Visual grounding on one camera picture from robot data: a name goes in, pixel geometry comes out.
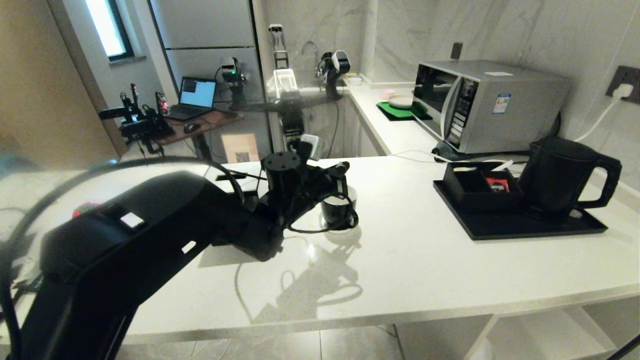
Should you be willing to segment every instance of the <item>electric kettle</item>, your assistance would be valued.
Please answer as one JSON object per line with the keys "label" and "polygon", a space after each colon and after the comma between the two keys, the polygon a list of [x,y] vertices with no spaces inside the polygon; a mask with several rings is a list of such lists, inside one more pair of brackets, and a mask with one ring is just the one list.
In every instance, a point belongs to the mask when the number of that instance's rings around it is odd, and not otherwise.
{"label": "electric kettle", "polygon": [[[524,211],[544,220],[566,220],[574,208],[607,205],[618,185],[622,164],[581,143],[546,137],[530,144],[531,157],[518,180]],[[593,170],[603,168],[607,180],[600,198],[578,201]]]}

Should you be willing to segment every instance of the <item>laptop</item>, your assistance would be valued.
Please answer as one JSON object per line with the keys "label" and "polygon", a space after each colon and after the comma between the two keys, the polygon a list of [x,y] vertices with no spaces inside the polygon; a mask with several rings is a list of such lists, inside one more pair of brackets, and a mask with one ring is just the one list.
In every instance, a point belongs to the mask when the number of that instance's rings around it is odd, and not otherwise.
{"label": "laptop", "polygon": [[215,80],[184,76],[180,86],[180,101],[178,105],[169,108],[169,112],[164,117],[187,121],[206,114],[213,110],[215,93]]}

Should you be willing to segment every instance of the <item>kettle handle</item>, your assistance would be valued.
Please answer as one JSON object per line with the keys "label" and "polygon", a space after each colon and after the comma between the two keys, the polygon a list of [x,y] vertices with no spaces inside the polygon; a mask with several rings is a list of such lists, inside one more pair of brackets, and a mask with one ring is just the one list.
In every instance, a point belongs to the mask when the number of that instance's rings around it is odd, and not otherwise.
{"label": "kettle handle", "polygon": [[600,159],[598,159],[593,168],[595,169],[596,167],[601,167],[607,171],[607,180],[602,188],[602,194],[598,200],[578,201],[576,203],[578,208],[602,208],[609,203],[609,200],[613,197],[613,192],[616,191],[618,180],[620,180],[620,172],[622,171],[620,160],[600,155]]}

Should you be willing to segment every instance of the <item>white plate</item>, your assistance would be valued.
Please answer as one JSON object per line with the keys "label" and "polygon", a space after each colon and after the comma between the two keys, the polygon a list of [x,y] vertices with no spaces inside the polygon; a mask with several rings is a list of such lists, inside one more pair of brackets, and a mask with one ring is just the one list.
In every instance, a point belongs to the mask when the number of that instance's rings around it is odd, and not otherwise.
{"label": "white plate", "polygon": [[393,95],[389,97],[389,105],[397,109],[410,109],[413,97],[408,95]]}

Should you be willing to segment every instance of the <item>microwave control panel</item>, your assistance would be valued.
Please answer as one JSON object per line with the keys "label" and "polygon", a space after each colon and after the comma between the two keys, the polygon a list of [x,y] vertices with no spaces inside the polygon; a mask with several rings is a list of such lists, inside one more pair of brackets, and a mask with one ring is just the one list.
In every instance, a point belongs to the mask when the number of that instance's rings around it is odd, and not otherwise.
{"label": "microwave control panel", "polygon": [[447,141],[456,147],[460,146],[462,134],[467,125],[467,119],[469,118],[471,105],[474,103],[477,89],[477,81],[465,78],[461,79],[460,91],[456,96],[453,118],[451,119],[451,131],[447,137]]}

